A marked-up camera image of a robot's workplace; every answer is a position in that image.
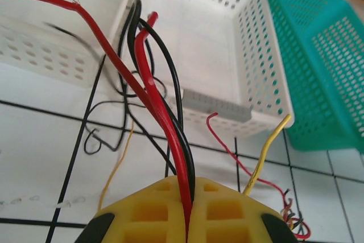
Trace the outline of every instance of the white plastic basket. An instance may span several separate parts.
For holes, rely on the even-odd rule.
[[[75,1],[91,14],[112,42],[128,0]],[[99,47],[89,27],[75,12],[33,0],[0,0],[0,62],[82,87],[90,86],[98,68],[95,60],[79,43],[44,22],[73,32],[95,49]]]
[[[248,121],[218,116],[213,120],[215,126],[249,136],[274,128],[287,114],[293,116],[267,0],[142,3],[142,17],[146,18],[151,11],[159,14],[155,29],[172,55],[182,88],[251,110]],[[156,76],[172,83],[162,53],[153,41],[151,46]],[[124,55],[123,61],[131,63],[129,54]],[[202,100],[211,104],[208,111],[184,107],[186,120],[205,122],[207,114],[215,111],[215,105],[223,105],[221,101]]]

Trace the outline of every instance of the wire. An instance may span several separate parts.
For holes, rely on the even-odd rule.
[[[51,24],[51,23],[45,23],[46,25],[58,30],[58,31],[61,31],[71,37],[73,37],[76,41],[78,41],[79,43],[81,43],[89,52],[90,54],[94,57],[95,60],[98,60],[100,57],[98,55],[98,53],[86,42],[84,41],[81,37],[79,37],[78,35],[68,31],[68,30],[65,30],[61,27],[58,27],[57,25],[54,25],[54,24]],[[151,70],[153,70],[154,68],[154,59],[153,59],[153,56],[152,56],[152,52],[151,52],[151,48],[150,48],[150,45],[149,43],[147,42],[146,40],[146,48],[147,48],[147,51],[148,51],[148,55],[149,55],[149,58],[150,58],[150,63],[151,63]],[[123,92],[119,91],[117,89],[117,87],[114,85],[114,82],[113,80],[111,79],[110,75],[108,73],[105,74],[107,79],[108,79],[108,82],[109,84],[114,88],[114,90],[116,92],[118,92],[120,95],[122,96],[126,96],[126,97],[136,97],[136,95],[134,94],[124,94]],[[157,81],[162,87],[163,87],[163,98],[166,98],[167,96],[167,87],[163,84],[162,81],[160,81],[157,77],[154,77],[154,80]],[[176,169],[174,168],[173,164],[171,163],[170,159],[169,159],[169,156],[168,156],[168,153],[167,155],[164,153],[164,151],[160,148],[160,146],[154,141],[153,137],[150,136],[150,134],[145,130],[145,128],[142,126],[142,124],[132,115],[131,111],[130,111],[130,108],[129,106],[130,105],[133,105],[133,106],[137,106],[137,107],[140,107],[140,108],[145,108],[145,106],[143,105],[139,105],[139,104],[135,104],[135,103],[129,103],[126,101],[101,101],[97,104],[95,104],[89,111],[89,113],[87,114],[87,117],[86,119],[88,119],[88,117],[90,116],[90,114],[94,111],[94,109],[96,109],[98,106],[102,105],[102,104],[108,104],[108,103],[111,103],[111,104],[122,104],[124,103],[125,104],[125,107],[124,107],[124,112],[129,114],[129,116],[132,118],[132,120],[139,126],[139,128],[142,130],[143,134],[150,140],[150,142],[155,146],[155,148],[158,150],[158,152],[162,155],[163,159],[167,162],[167,165],[168,167],[171,169],[172,173],[174,175],[176,175]],[[96,154],[98,153],[100,150],[101,150],[101,147],[102,145],[105,145],[107,146],[108,148],[111,148],[112,151],[117,151],[121,145],[121,142],[123,140],[123,136],[124,136],[124,132],[125,132],[125,128],[126,127],[126,123],[123,123],[123,126],[121,127],[122,129],[122,132],[121,132],[121,135],[120,135],[120,138],[119,138],[119,141],[117,143],[117,145],[115,146],[115,148],[112,148],[110,144],[108,144],[107,142],[103,141],[100,137],[97,136],[97,132],[98,132],[98,129],[90,129],[88,128],[87,124],[85,126],[86,130],[89,132],[88,136],[86,137],[85,139],[85,142],[84,142],[84,152],[88,155],[93,155],[93,154]],[[88,145],[88,142],[90,140],[90,138],[93,137],[94,139],[98,140],[98,147],[96,150],[94,151],[88,151],[87,149],[87,145]]]
[[[251,189],[254,187],[255,182],[259,178],[260,172],[263,169],[264,161],[266,160],[266,156],[268,153],[268,149],[274,139],[278,136],[278,134],[283,130],[284,126],[290,121],[292,116],[290,114],[286,115],[285,118],[278,124],[276,129],[270,134],[268,139],[266,140],[266,143],[263,145],[262,152],[260,153],[260,157],[258,160],[258,164],[253,172],[253,174],[250,176],[250,179],[248,183],[245,186],[245,189],[243,191],[243,195],[249,195],[251,192]]]
[[[73,10],[78,12],[82,18],[87,22],[93,33],[95,34],[95,37],[99,41],[101,47],[106,52],[107,56],[110,58],[111,62],[114,64],[116,69],[119,71],[119,73],[123,76],[123,78],[126,80],[126,82],[131,86],[132,90],[135,92],[135,94],[138,95],[142,103],[146,106],[146,108],[150,111],[150,113],[153,115],[153,117],[158,121],[160,126],[164,129],[164,132],[166,133],[166,137],[169,140],[169,143],[172,148],[172,154],[176,157],[176,165],[178,166],[179,174],[177,176],[179,177],[179,186],[180,186],[180,194],[182,199],[182,204],[184,206],[184,212],[185,212],[185,221],[186,221],[186,229],[188,228],[189,224],[189,218],[191,214],[191,199],[188,200],[185,198],[186,193],[189,195],[189,189],[188,187],[188,179],[185,169],[185,164],[183,164],[183,158],[180,151],[180,145],[177,142],[176,133],[174,131],[173,126],[171,125],[171,121],[169,117],[166,116],[165,113],[157,113],[156,110],[162,110],[163,108],[156,108],[156,105],[163,106],[160,104],[160,97],[157,98],[157,104],[153,104],[151,102],[151,98],[156,98],[156,92],[158,90],[155,88],[155,85],[151,85],[150,87],[146,87],[152,90],[152,96],[147,94],[141,85],[137,82],[135,77],[131,74],[131,72],[126,68],[126,66],[123,64],[123,62],[120,60],[118,55],[113,51],[112,46],[108,42],[108,40],[105,38],[104,34],[102,33],[101,29],[97,25],[97,23],[94,21],[94,19],[90,16],[90,14],[81,7],[81,5],[76,2],[68,2],[65,0],[38,0],[43,1],[47,3],[51,3],[56,6],[63,7],[68,10]]]
[[[240,160],[237,158],[236,155],[234,155],[230,149],[228,148],[228,146],[220,139],[220,137],[215,133],[215,131],[212,129],[211,124],[210,124],[210,120],[217,116],[218,113],[213,113],[211,115],[209,115],[206,119],[206,124],[208,129],[210,130],[211,134],[215,137],[215,139],[221,144],[221,146],[225,149],[225,151],[238,163],[238,165],[240,166],[241,169],[244,170],[245,173],[247,173],[250,177],[252,176],[251,172],[249,172],[249,170],[240,162]],[[298,239],[308,239],[311,236],[311,230],[308,227],[308,225],[303,221],[301,212],[299,212],[299,219],[293,218],[292,216],[294,216],[294,213],[290,213],[292,212],[291,207],[292,207],[292,199],[288,199],[288,202],[286,201],[286,195],[289,192],[289,190],[286,190],[286,192],[283,192],[283,190],[278,187],[276,184],[271,183],[267,180],[263,180],[258,178],[257,181],[265,183],[266,185],[272,186],[275,189],[277,189],[279,191],[279,193],[282,196],[282,200],[283,200],[283,209],[281,211],[281,215],[283,216],[284,221],[287,223],[287,225],[291,228],[293,225],[293,229],[297,226],[297,225],[301,225],[300,230],[303,230],[303,227],[307,230],[306,234],[299,234],[299,233],[294,233],[294,235],[296,236],[296,238]]]
[[[153,115],[153,117],[158,121],[157,115],[155,113],[154,108],[152,107],[152,104],[146,94],[146,92],[143,90],[141,85],[138,83],[138,81],[135,79],[135,77],[131,74],[131,72],[127,69],[127,67],[124,65],[124,63],[120,60],[118,55],[114,52],[112,46],[102,33],[100,27],[97,25],[95,20],[91,17],[91,15],[77,2],[69,2],[65,0],[38,0],[42,2],[47,2],[59,7],[62,7],[67,10],[76,11],[89,25],[90,29],[94,33],[95,37],[97,38],[99,44],[106,52],[107,56],[111,60],[111,62],[114,64],[116,69],[119,71],[119,73],[123,76],[123,78],[126,80],[126,82],[130,85],[132,90],[135,92],[135,94],[138,95],[142,103],[146,106],[146,108],[150,111],[150,113]]]
[[[171,71],[171,75],[172,75],[172,79],[173,79],[173,85],[175,88],[175,96],[176,96],[176,105],[177,105],[177,116],[178,116],[177,119],[176,119],[175,115],[173,114],[173,112],[170,110],[168,104],[166,104],[164,98],[162,98],[162,101],[172,120],[173,126],[176,130],[177,137],[181,143],[181,148],[183,150],[184,158],[186,161],[186,168],[187,168],[187,174],[188,174],[191,199],[193,202],[193,198],[195,196],[195,180],[196,180],[195,166],[193,163],[191,149],[190,149],[188,141],[183,133],[183,110],[182,110],[182,99],[181,99],[181,91],[180,91],[178,75],[176,72],[176,68],[173,64],[171,55],[169,54],[169,52],[167,50],[167,47],[165,46],[165,44],[163,43],[163,41],[161,40],[159,35],[154,31],[154,29],[147,22],[145,22],[143,19],[140,18],[140,12],[139,12],[140,10],[141,10],[141,1],[134,0],[133,5],[128,13],[126,23],[124,24],[124,27],[121,32],[121,38],[118,43],[118,55],[119,56],[121,55],[123,38],[126,34],[127,24],[129,23],[129,21],[130,21],[130,26],[129,26],[128,37],[127,37],[129,52],[134,51],[134,48],[131,47],[131,44],[132,44],[132,42],[135,43],[136,28],[135,28],[135,24],[133,26],[132,22],[137,22],[137,21],[139,21],[140,24],[146,28],[146,30],[150,33],[152,38],[156,41],[157,45],[161,49],[161,51],[167,61],[167,64],[169,66],[169,70]],[[131,58],[134,59],[136,57],[133,54],[131,54]]]
[[[126,151],[127,151],[127,148],[129,147],[129,143],[130,143],[130,140],[131,140],[131,136],[133,135],[133,132],[134,132],[134,121],[131,123],[131,130],[130,130],[130,134],[129,134],[129,137],[128,137],[127,141],[126,141],[126,145],[125,145],[125,148],[124,148],[124,152],[123,152],[123,154],[122,154],[122,156],[121,156],[121,159],[119,160],[119,162],[117,163],[117,165],[116,165],[116,166],[114,167],[114,169],[112,170],[112,172],[111,172],[111,174],[110,174],[109,178],[107,179],[107,182],[106,182],[106,184],[105,184],[105,187],[104,187],[104,189],[102,190],[102,193],[101,193],[101,196],[100,196],[100,200],[99,200],[99,202],[98,202],[98,209],[97,209],[98,211],[100,211],[100,210],[101,210],[102,202],[104,201],[104,197],[105,197],[105,195],[106,195],[107,189],[109,188],[109,185],[110,185],[110,183],[111,183],[111,181],[112,181],[112,179],[113,179],[113,177],[114,177],[114,175],[115,175],[116,171],[118,171],[118,169],[119,169],[119,167],[120,167],[121,163],[123,162],[123,160],[124,160],[124,158],[125,158],[125,156],[126,156]]]
[[[153,26],[157,20],[157,13],[153,12],[148,19],[148,24]],[[189,190],[188,174],[186,169],[186,162],[182,152],[181,144],[178,140],[176,130],[173,126],[171,118],[163,104],[162,98],[155,86],[154,80],[152,78],[151,71],[148,67],[148,62],[146,54],[144,51],[144,41],[148,35],[146,29],[142,29],[140,33],[136,36],[134,42],[135,57],[140,70],[140,76],[146,87],[147,94],[152,102],[152,107],[155,110],[157,119],[162,126],[164,133],[166,134],[169,146],[173,158],[175,160],[175,165],[177,169],[177,179],[179,182],[181,202],[184,208],[185,216],[185,228],[188,231],[189,218],[191,216],[192,210],[192,199],[191,192]]]

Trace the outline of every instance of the cable bundle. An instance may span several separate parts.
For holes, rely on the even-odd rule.
[[[157,13],[156,12],[151,13],[151,15],[148,18],[148,21],[147,22],[144,21],[143,19],[140,18],[141,9],[142,9],[141,1],[134,0],[133,5],[130,9],[130,12],[127,16],[126,23],[123,27],[121,37],[119,40],[118,51],[116,53],[112,49],[111,45],[105,38],[105,36],[102,33],[102,31],[100,30],[100,28],[97,26],[96,22],[93,20],[93,18],[90,16],[90,14],[88,14],[87,11],[81,7],[81,5],[78,2],[76,2],[76,1],[68,2],[65,0],[38,0],[38,1],[48,2],[50,4],[53,4],[53,5],[56,5],[59,7],[63,7],[68,10],[73,10],[73,11],[76,11],[77,13],[79,13],[85,19],[85,21],[87,22],[87,24],[89,25],[89,27],[91,28],[93,33],[95,34],[101,47],[104,49],[106,55],[109,57],[109,59],[111,60],[111,62],[114,64],[114,66],[116,67],[116,69],[119,72],[121,91],[118,90],[113,85],[111,79],[108,77],[109,82],[114,87],[114,89],[121,96],[123,96],[123,101],[116,101],[116,102],[123,102],[124,106],[125,106],[123,128],[122,128],[123,130],[122,130],[121,136],[119,138],[119,141],[118,141],[117,145],[115,147],[113,147],[113,146],[109,145],[108,143],[106,143],[105,141],[103,141],[96,134],[97,133],[96,129],[90,130],[87,127],[86,129],[89,132],[89,135],[86,138],[86,142],[85,142],[85,146],[84,146],[85,152],[87,154],[97,153],[100,150],[101,145],[107,146],[112,151],[117,151],[122,143],[123,136],[125,134],[125,126],[127,124],[127,117],[130,116],[133,119],[133,128],[132,128],[131,134],[134,130],[134,122],[135,122],[140,127],[140,129],[143,131],[143,133],[145,133],[145,135],[153,143],[153,145],[158,147],[157,148],[158,151],[161,153],[163,158],[167,161],[172,172],[176,173],[176,175],[177,175],[177,179],[179,182],[179,188],[180,188],[181,202],[182,202],[183,209],[184,209],[185,228],[186,228],[186,234],[187,234],[188,226],[189,226],[189,218],[191,215],[192,203],[193,203],[193,198],[194,198],[194,194],[195,194],[195,168],[194,168],[192,154],[191,154],[191,150],[189,148],[188,141],[183,133],[183,112],[182,112],[182,103],[181,103],[181,93],[180,93],[180,84],[179,84],[178,76],[176,73],[176,69],[174,67],[172,58],[171,58],[166,46],[164,45],[163,41],[158,36],[158,34],[152,28],[158,18]],[[72,33],[67,32],[66,30],[63,30],[61,28],[58,28],[57,26],[54,26],[51,24],[50,24],[50,26],[73,36],[75,39],[79,40],[82,43],[82,39],[78,38],[78,36],[73,35]],[[140,32],[138,35],[137,35],[137,28],[140,28]],[[177,118],[175,117],[175,115],[173,114],[173,112],[171,111],[169,106],[167,105],[166,101],[164,100],[164,97],[159,93],[159,91],[156,87],[155,81],[159,82],[162,85],[163,85],[163,83],[161,83],[158,79],[156,79],[154,77],[154,70],[155,70],[154,61],[152,58],[150,46],[146,40],[147,36],[149,34],[153,37],[153,39],[157,42],[158,46],[162,50],[162,53],[169,66],[169,70],[171,71],[173,85],[175,88]],[[131,59],[133,61],[135,69],[136,69],[135,71],[132,71],[132,72],[127,69],[127,67],[123,64],[123,62],[120,59],[121,51],[122,51],[122,44],[123,44],[125,35],[127,35],[127,47],[129,49]],[[86,48],[91,50],[91,47],[89,45],[87,45],[84,42],[82,44]],[[145,54],[144,44],[146,45],[147,52],[150,56],[150,60],[151,60],[150,67],[149,67],[147,57]],[[137,73],[141,76],[145,89],[142,88],[141,85],[135,79],[135,77],[134,77],[135,73]],[[135,94],[127,93],[127,88],[129,86],[132,88],[132,90],[135,92]],[[144,106],[129,103],[128,98],[132,98],[132,97],[139,97],[139,99],[141,100],[141,102]],[[92,109],[90,110],[88,115],[90,115],[90,113],[97,106],[107,103],[107,102],[113,102],[113,101],[104,101],[104,102],[100,102],[100,103],[96,104],[94,107],[92,107]],[[153,138],[148,134],[148,132],[144,129],[144,127],[140,124],[140,122],[132,115],[130,108],[129,108],[130,105],[146,107],[149,110],[149,112],[152,114],[152,116],[156,119],[158,124],[161,126],[164,133],[166,134],[166,137],[168,140],[168,145],[171,148],[173,159],[174,159],[175,165],[176,165],[175,169],[174,169],[172,163],[170,162],[170,160],[168,159],[168,156],[165,155],[163,150],[155,143]],[[300,234],[296,234],[296,237],[301,238],[301,239],[307,239],[310,236],[311,232],[309,231],[309,228],[307,227],[307,225],[303,222],[301,214],[299,214],[299,219],[293,218],[293,214],[291,211],[292,200],[290,200],[289,202],[286,202],[287,192],[284,193],[275,184],[272,184],[270,182],[267,182],[265,180],[261,180],[258,178],[270,143],[276,137],[278,132],[281,131],[284,124],[288,122],[289,117],[285,118],[285,120],[274,131],[271,138],[268,139],[268,141],[266,142],[266,144],[263,147],[261,158],[259,160],[259,164],[257,165],[256,170],[254,171],[253,174],[250,174],[248,172],[248,170],[236,158],[236,156],[233,153],[231,153],[231,151],[227,148],[227,146],[219,139],[219,137],[216,135],[216,133],[212,130],[212,128],[209,124],[209,120],[216,115],[217,115],[217,113],[214,113],[208,117],[208,120],[207,120],[208,128],[210,129],[212,134],[217,138],[217,140],[223,145],[223,147],[226,149],[226,151],[232,157],[234,157],[234,159],[238,162],[238,164],[247,172],[247,174],[249,174],[251,176],[250,181],[249,181],[244,193],[249,194],[251,188],[254,186],[255,181],[264,182],[268,185],[275,187],[277,190],[280,191],[280,193],[282,194],[282,197],[283,197],[283,203],[284,203],[284,209],[282,210],[283,218],[285,219],[287,224],[291,226],[291,229],[294,229],[297,226],[300,226],[300,229],[302,229],[303,226],[306,227],[308,232],[303,236]],[[93,137],[100,142],[99,148],[96,151],[90,152],[90,151],[87,151],[87,149],[86,149],[86,143],[90,137]],[[122,159],[118,162],[117,167],[121,164]],[[115,172],[116,172],[116,169],[114,169],[113,172],[111,173],[110,178],[107,182],[107,185],[110,183],[112,176],[115,174]]]

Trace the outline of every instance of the black rubber part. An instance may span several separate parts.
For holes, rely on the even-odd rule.
[[[298,243],[297,238],[282,219],[269,213],[263,214],[261,218],[272,243]]]
[[[75,243],[101,243],[115,215],[106,213],[91,220]]]

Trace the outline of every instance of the yellow plastic part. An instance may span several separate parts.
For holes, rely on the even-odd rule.
[[[167,177],[99,211],[115,214],[102,243],[185,243],[177,178]],[[269,207],[205,178],[196,179],[188,243],[271,243],[261,219]]]

